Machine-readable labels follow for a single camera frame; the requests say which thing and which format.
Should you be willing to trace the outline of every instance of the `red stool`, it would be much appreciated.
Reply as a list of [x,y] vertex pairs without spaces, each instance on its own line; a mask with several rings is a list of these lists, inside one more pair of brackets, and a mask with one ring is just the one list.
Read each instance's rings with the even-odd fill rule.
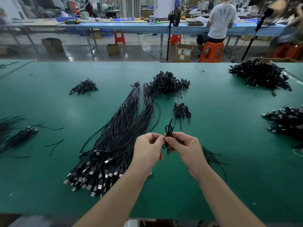
[[118,37],[117,33],[115,33],[115,44],[118,44],[118,42],[123,42],[123,44],[125,44],[125,39],[124,39],[123,33],[121,33],[121,37]]
[[169,38],[169,41],[171,43],[171,45],[174,45],[176,42],[179,42],[181,44],[181,35],[179,37],[179,35],[171,35],[171,37]]
[[275,49],[273,58],[292,58],[298,59],[303,50],[301,45],[291,45],[290,43],[284,43]]
[[[221,60],[221,56],[223,53],[224,43],[210,43],[206,42],[204,44],[200,59],[198,63],[205,62],[205,63],[219,63]],[[216,56],[218,49],[221,49],[220,54]]]

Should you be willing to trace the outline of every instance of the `green workbench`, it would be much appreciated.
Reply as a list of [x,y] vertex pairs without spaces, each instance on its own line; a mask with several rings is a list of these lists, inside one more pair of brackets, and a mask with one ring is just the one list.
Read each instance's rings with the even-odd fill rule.
[[[18,128],[42,122],[54,129],[64,127],[41,128],[32,139],[0,156],[0,213],[81,216],[87,212],[99,198],[90,197],[84,189],[72,192],[70,185],[63,184],[79,162],[81,147],[116,113],[132,89],[130,84],[150,82],[160,70],[168,70],[179,79],[190,80],[191,85],[182,93],[183,99],[157,99],[161,118],[154,132],[165,132],[174,102],[183,101],[192,114],[191,124],[182,122],[183,131],[198,137],[208,150],[222,154],[218,160],[230,164],[223,166],[226,183],[241,201],[262,221],[302,221],[303,158],[292,151],[297,141],[268,131],[261,114],[303,104],[303,85],[289,80],[293,91],[278,89],[273,97],[267,89],[247,88],[241,78],[228,72],[229,65],[31,62],[4,78],[0,70],[0,118],[26,115]],[[68,94],[87,77],[98,90]],[[142,87],[139,92],[142,99]],[[159,115],[155,108],[154,122]],[[62,139],[49,157],[52,147],[43,146]],[[31,157],[14,158],[24,155]],[[218,165],[212,167],[224,177]],[[177,152],[165,154],[165,160],[153,168],[130,216],[214,220]]]

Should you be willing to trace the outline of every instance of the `concrete floor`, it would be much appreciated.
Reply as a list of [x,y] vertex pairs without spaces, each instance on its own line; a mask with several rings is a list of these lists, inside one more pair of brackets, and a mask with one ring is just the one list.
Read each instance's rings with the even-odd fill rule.
[[[0,35],[0,43],[5,45],[10,45],[10,47],[16,50],[18,53],[10,55],[2,55],[0,58],[5,59],[37,59],[38,61],[149,61],[149,62],[161,62],[166,58],[167,51],[167,35],[163,38],[163,55],[160,55],[160,35],[150,36],[148,34],[137,35],[137,34],[124,34],[126,45],[121,46],[121,54],[117,56],[109,56],[107,54],[106,45],[114,44],[115,38],[102,37],[97,39],[98,50],[94,50],[94,55],[92,56],[87,44],[86,37],[72,35],[72,34],[31,34],[30,35],[33,42],[35,43],[38,52],[32,47],[30,41],[25,35],[17,36],[18,41],[21,44],[19,48],[14,41],[13,37],[9,34]],[[41,44],[41,39],[43,38],[59,38],[62,41],[65,54],[50,55],[47,53],[45,47]],[[235,43],[236,38],[231,38],[228,48],[226,51],[231,51]],[[191,35],[184,35],[182,38],[182,44],[192,44],[194,45],[193,54],[191,57],[191,62],[198,62],[198,55],[200,51],[196,47],[196,38],[191,37]],[[249,41],[243,42],[239,40],[236,51],[231,54],[230,52],[224,52],[222,55],[221,62],[231,62],[231,60],[239,60],[242,58]],[[253,42],[246,58],[264,56],[266,54],[267,48],[269,46],[268,41],[258,41]],[[173,60],[175,56],[175,47],[170,46],[169,49],[169,60]]]

